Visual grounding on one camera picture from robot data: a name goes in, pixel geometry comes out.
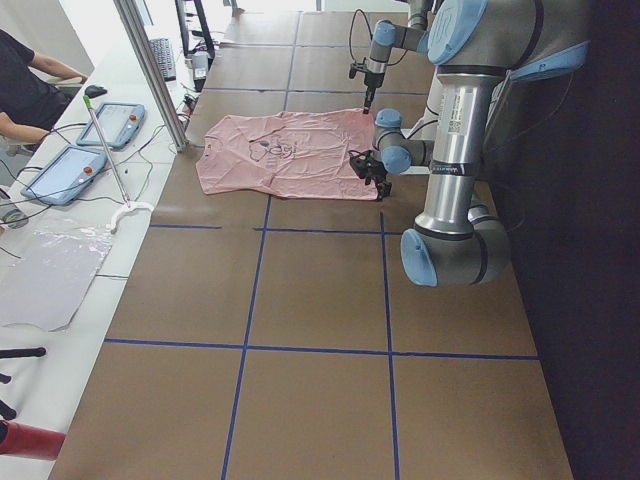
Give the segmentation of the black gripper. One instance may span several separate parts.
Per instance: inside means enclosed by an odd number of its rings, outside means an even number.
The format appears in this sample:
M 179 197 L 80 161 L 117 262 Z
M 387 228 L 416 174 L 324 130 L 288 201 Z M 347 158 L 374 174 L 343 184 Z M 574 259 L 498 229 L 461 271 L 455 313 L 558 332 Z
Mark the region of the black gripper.
M 364 84 L 367 86 L 362 113 L 368 114 L 375 98 L 375 90 L 380 88 L 384 81 L 385 62 L 370 58 L 364 58 L 361 62 L 354 61 L 350 65 L 349 78 L 354 79 L 358 72 L 364 74 Z
M 349 150 L 349 164 L 359 179 L 366 184 L 374 183 L 377 190 L 377 201 L 382 201 L 389 197 L 392 190 L 392 183 L 386 181 L 387 170 L 382 162 L 374 158 L 371 150 L 363 152 Z

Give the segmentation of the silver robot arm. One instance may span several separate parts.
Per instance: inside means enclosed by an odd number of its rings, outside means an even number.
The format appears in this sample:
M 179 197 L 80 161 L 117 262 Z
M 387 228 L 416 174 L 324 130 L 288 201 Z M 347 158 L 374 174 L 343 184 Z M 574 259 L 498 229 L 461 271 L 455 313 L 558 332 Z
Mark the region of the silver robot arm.
M 393 49 L 422 53 L 442 88 L 433 140 L 408 138 L 401 114 L 375 118 L 370 150 L 352 152 L 356 175 L 390 191 L 388 174 L 429 170 L 423 211 L 401 238 L 407 277 L 421 286 L 474 285 L 495 279 L 509 262 L 503 224 L 475 193 L 490 103 L 497 85 L 537 81 L 580 68 L 589 46 L 587 1 L 412 1 L 409 20 L 379 21 L 362 73 L 365 98 L 382 85 Z
M 357 73 L 364 75 L 363 114 L 370 113 L 376 91 L 383 85 L 393 49 L 415 52 L 424 57 L 428 55 L 429 18 L 435 14 L 441 1 L 405 1 L 405 4 L 409 6 L 407 24 L 399 25 L 385 19 L 378 21 L 370 33 L 368 55 L 362 61 L 352 58 L 349 78 L 354 79 Z

